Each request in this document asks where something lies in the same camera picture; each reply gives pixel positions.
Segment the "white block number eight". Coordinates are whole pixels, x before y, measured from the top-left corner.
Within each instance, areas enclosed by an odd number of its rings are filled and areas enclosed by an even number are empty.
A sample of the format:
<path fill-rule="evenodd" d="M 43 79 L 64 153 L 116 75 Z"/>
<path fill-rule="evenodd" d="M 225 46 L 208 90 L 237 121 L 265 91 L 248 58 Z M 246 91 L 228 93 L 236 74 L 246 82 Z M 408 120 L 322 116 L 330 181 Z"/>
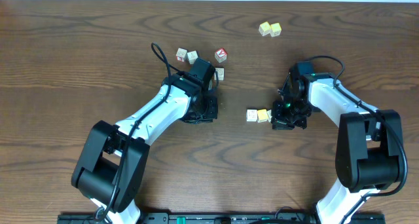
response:
<path fill-rule="evenodd" d="M 267 115 L 268 115 L 268 121 L 269 121 L 269 122 L 272 122 L 272 110 L 271 110 L 271 109 L 269 109 L 269 110 L 267 111 Z"/>

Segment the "yellow letter block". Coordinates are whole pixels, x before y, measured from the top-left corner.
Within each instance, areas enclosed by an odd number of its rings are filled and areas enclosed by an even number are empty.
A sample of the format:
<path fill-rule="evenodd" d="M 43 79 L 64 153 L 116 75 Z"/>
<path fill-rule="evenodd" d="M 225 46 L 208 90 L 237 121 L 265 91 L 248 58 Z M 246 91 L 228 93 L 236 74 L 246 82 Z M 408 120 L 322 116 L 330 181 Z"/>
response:
<path fill-rule="evenodd" d="M 268 120 L 269 116 L 266 109 L 257 110 L 257 122 L 266 122 Z"/>

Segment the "white block number four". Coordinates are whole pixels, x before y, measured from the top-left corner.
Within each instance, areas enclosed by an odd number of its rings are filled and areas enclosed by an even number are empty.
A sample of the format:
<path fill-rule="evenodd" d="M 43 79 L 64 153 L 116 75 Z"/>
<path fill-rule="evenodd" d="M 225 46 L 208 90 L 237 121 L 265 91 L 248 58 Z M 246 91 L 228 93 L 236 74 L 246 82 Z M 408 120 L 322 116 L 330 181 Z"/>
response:
<path fill-rule="evenodd" d="M 257 122 L 258 113 L 256 109 L 248 109 L 246 111 L 246 121 L 247 122 Z"/>

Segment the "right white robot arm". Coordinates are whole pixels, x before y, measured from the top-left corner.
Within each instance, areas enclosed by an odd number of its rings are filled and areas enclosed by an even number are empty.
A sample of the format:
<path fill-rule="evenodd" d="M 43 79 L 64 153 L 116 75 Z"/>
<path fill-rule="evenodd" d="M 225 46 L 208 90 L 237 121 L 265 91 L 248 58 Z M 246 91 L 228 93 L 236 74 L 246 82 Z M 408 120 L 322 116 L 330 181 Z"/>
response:
<path fill-rule="evenodd" d="M 273 103 L 275 130 L 306 128 L 314 111 L 337 126 L 337 180 L 316 204 L 317 223 L 349 223 L 369 198 L 392 196 L 407 180 L 401 117 L 346 90 L 330 73 L 289 73 Z"/>

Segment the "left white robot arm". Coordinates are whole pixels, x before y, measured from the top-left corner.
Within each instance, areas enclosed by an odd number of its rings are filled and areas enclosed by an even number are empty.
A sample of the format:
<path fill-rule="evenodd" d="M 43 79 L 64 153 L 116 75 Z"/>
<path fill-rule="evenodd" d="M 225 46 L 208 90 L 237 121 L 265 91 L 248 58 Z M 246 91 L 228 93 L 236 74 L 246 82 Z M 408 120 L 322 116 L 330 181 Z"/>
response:
<path fill-rule="evenodd" d="M 181 73 L 166 77 L 158 94 L 128 118 L 97 122 L 89 132 L 71 184 L 97 205 L 93 223 L 136 223 L 134 197 L 153 142 L 175 121 L 190 124 L 217 118 L 218 74 Z"/>

